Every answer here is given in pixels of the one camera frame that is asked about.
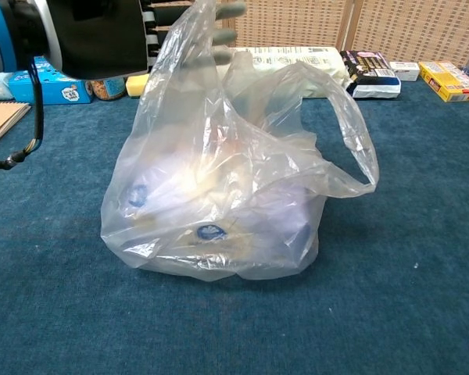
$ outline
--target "woven screen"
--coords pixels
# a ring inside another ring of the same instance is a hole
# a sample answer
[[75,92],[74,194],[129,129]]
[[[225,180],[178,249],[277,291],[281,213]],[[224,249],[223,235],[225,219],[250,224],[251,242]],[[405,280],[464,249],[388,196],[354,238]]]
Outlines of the woven screen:
[[469,58],[469,0],[363,0],[353,49],[391,61]]
[[237,47],[335,46],[347,0],[245,0],[234,21]]

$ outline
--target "translucent plastic bag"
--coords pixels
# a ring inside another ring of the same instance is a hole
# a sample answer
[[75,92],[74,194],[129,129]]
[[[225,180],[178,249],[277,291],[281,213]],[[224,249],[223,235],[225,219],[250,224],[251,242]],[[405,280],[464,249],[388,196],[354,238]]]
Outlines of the translucent plastic bag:
[[[202,280],[298,273],[316,258],[326,197],[374,191],[374,147],[356,103],[303,63],[247,80],[250,58],[236,55],[223,85],[214,20],[215,0],[197,0],[169,32],[102,203],[102,238],[129,266]],[[309,82],[328,93],[369,184],[302,128]]]

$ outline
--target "teal carpet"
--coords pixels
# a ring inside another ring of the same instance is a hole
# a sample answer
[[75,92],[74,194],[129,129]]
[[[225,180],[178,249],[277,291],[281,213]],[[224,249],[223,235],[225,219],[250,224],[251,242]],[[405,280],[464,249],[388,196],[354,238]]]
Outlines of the teal carpet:
[[[99,238],[138,101],[47,107],[42,148],[0,171],[0,373],[469,374],[469,103],[418,81],[359,104],[378,190],[328,200],[302,274],[211,284],[132,270]],[[303,122],[360,175],[327,101]]]

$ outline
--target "table surface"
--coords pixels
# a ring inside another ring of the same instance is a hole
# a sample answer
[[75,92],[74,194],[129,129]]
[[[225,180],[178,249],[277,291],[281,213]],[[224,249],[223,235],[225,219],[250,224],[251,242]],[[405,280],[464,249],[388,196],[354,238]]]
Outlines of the table surface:
[[[377,191],[329,199],[316,262],[267,281],[125,266],[99,209],[138,101],[47,107],[44,145],[0,171],[0,373],[469,373],[469,103],[402,90],[359,102]],[[302,115],[358,173],[328,101]]]

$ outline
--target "black cable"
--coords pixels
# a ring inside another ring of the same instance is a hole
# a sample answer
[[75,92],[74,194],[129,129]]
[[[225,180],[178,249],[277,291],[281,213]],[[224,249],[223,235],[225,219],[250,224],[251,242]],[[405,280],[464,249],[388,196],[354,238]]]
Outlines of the black cable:
[[34,138],[23,150],[13,152],[6,160],[0,161],[0,170],[11,170],[18,163],[22,163],[29,154],[38,150],[44,137],[44,99],[34,57],[29,60],[28,73],[33,84],[35,102]]

